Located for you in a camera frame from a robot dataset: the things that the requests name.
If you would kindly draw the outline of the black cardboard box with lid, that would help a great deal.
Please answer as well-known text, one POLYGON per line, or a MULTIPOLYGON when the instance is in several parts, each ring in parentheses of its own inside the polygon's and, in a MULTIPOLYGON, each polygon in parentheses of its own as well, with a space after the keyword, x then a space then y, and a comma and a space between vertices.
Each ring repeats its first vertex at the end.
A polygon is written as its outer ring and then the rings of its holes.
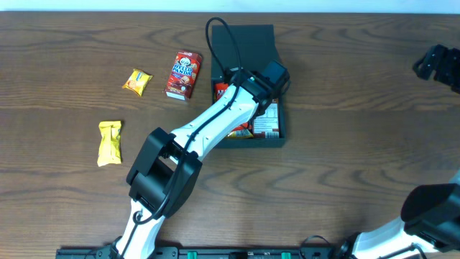
MULTIPOLYGON (((241 54, 241 66, 251 72, 262 72, 269 62, 281 61, 275 46, 274 27, 271 24, 231 25, 241 54)), ((212 26, 211 45, 223 67, 237 67, 234 46, 224 26, 212 26)), ((223 139, 216 145, 219 149, 279 148, 287 139, 284 101, 279 101, 280 136, 278 138, 223 139)))

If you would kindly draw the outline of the brown Pocky box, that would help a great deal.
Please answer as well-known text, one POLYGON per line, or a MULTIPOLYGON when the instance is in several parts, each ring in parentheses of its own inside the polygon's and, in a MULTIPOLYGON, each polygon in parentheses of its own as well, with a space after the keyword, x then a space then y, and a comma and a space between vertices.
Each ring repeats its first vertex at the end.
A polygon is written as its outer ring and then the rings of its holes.
POLYGON ((253 121, 255 138, 277 139, 280 137, 279 101, 274 99, 266 108, 265 113, 253 121))

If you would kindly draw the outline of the red Hacks candy bag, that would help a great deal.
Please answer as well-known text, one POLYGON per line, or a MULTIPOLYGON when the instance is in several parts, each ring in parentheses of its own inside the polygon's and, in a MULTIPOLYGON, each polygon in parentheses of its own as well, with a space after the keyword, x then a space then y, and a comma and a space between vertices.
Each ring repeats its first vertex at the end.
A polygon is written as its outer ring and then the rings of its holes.
MULTIPOLYGON (((227 83, 216 83, 214 85, 215 101, 218 101, 226 92, 229 85, 227 83)), ((238 127, 234 128, 234 131, 237 130, 250 130, 252 126, 249 122, 240 124, 238 127)))

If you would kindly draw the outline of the red Hello Panda box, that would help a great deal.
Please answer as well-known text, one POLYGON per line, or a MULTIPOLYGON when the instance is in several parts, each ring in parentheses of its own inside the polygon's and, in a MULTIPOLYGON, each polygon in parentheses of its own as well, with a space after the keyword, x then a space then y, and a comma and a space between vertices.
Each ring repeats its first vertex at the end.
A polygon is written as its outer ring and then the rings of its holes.
POLYGON ((178 51, 165 87, 166 96, 182 101, 189 100, 201 68, 201 62, 202 57, 198 53, 178 51))

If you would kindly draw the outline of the yellow Hacks candy bag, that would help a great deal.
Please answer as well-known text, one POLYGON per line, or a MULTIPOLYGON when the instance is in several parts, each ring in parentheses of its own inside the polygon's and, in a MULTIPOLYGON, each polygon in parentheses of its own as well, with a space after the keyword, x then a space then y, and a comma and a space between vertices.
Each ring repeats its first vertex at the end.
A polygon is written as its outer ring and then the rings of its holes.
POLYGON ((226 138, 228 139, 249 139, 253 138, 254 135, 249 129, 240 129, 231 131, 226 138))

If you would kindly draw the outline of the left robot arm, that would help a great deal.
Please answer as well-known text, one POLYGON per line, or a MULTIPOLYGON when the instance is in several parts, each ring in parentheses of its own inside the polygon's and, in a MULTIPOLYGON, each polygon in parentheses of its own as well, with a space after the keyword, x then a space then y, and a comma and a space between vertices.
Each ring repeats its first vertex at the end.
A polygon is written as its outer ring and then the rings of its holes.
POLYGON ((131 214, 111 258, 149 258, 162 223, 191 195, 203 159, 232 130, 264 114, 289 80, 276 60, 261 73, 239 69, 223 96, 193 121, 170 133, 151 132, 126 177, 131 214))

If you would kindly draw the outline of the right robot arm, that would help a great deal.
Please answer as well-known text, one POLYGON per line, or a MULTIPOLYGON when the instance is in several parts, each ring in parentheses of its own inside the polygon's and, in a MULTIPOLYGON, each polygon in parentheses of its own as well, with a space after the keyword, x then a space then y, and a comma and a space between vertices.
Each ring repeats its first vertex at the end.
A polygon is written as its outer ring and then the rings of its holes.
MULTIPOLYGON (((434 45, 413 65, 416 76, 433 78, 459 92, 459 49, 434 45)), ((337 258, 409 258, 459 250, 459 174, 448 183, 421 185, 405 200, 400 216, 346 239, 337 258)))

